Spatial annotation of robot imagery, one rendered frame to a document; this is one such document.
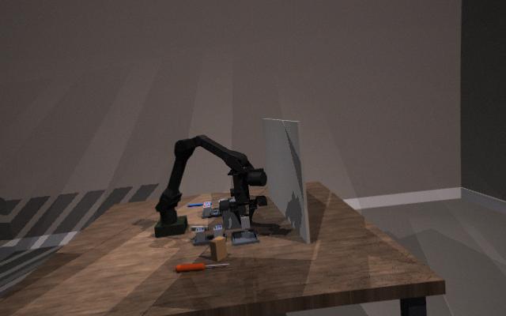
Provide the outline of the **tan cardboard box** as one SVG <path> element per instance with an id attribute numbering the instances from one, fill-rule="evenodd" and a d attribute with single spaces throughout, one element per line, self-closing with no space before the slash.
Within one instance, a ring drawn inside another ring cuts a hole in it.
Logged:
<path id="1" fill-rule="evenodd" d="M 228 257 L 225 237 L 218 236 L 210 240 L 210 251 L 212 261 L 219 262 Z"/>

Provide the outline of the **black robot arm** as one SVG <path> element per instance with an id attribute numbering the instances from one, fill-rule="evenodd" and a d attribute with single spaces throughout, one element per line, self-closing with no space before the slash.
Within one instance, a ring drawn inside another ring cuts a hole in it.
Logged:
<path id="1" fill-rule="evenodd" d="M 172 170 L 167 189 L 165 189 L 155 206 L 160 212 L 161 226 L 174 224 L 178 220 L 176 206 L 181 201 L 182 193 L 179 186 L 187 164 L 196 147 L 203 147 L 222 160 L 231 168 L 228 175 L 232 175 L 234 187 L 265 186 L 267 176 L 263 168 L 254 169 L 247 160 L 247 156 L 241 152 L 232 151 L 211 140 L 206 135 L 199 135 L 176 142 L 176 161 Z M 245 168 L 244 168 L 245 167 Z"/>

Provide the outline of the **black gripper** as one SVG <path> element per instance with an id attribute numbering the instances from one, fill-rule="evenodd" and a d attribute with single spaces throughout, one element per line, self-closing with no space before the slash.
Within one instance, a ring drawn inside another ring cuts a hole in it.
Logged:
<path id="1" fill-rule="evenodd" d="M 249 220 L 251 223 L 253 213 L 254 213 L 255 209 L 258 208 L 257 204 L 259 206 L 267 205 L 266 197 L 264 195 L 257 196 L 256 199 L 250 200 L 248 186 L 234 187 L 234 191 L 235 191 L 236 201 L 234 201 L 234 202 L 229 202 L 229 200 L 220 201 L 219 202 L 220 211 L 227 211 L 227 210 L 229 210 L 229 207 L 230 207 L 230 212 L 234 212 L 234 214 L 237 217 L 237 220 L 239 221 L 239 223 L 241 225 L 240 214 L 239 214 L 237 206 L 249 205 Z M 245 202 L 247 202 L 247 203 L 245 203 Z M 239 203 L 241 203 L 241 204 L 239 204 Z"/>

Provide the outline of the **orange-handled screwdriver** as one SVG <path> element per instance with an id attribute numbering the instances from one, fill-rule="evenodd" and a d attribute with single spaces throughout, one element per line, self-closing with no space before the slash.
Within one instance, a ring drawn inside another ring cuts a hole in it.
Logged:
<path id="1" fill-rule="evenodd" d="M 183 271 L 203 270 L 206 267 L 225 266 L 225 265 L 229 265 L 229 264 L 205 265 L 204 263 L 197 263 L 197 264 L 177 265 L 176 266 L 176 271 L 177 272 L 183 272 Z"/>

